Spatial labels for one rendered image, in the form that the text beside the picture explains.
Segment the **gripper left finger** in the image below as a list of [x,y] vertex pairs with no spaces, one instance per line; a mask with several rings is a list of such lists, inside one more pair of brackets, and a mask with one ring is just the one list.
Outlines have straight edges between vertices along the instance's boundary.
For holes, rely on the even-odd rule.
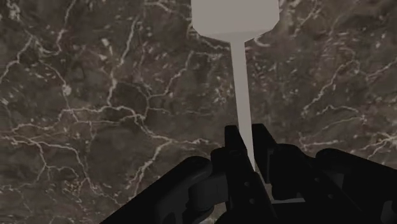
[[225,127],[225,145],[210,158],[184,159],[100,224],[200,224],[222,203],[226,212],[216,224],[277,224],[234,125]]

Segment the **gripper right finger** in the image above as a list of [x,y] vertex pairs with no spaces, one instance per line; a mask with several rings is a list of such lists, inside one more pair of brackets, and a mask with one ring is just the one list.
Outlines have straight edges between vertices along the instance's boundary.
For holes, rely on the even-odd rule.
[[277,143],[261,123],[252,133],[254,157],[274,199],[304,199],[291,206],[309,212],[302,224],[397,224],[397,169],[336,148],[310,157]]

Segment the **grey spatula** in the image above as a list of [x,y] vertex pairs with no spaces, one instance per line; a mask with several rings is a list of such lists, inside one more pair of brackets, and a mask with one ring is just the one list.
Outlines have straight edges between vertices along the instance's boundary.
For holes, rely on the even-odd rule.
[[201,36],[230,44],[238,129],[255,168],[245,43],[275,27],[279,0],[191,0],[191,10]]

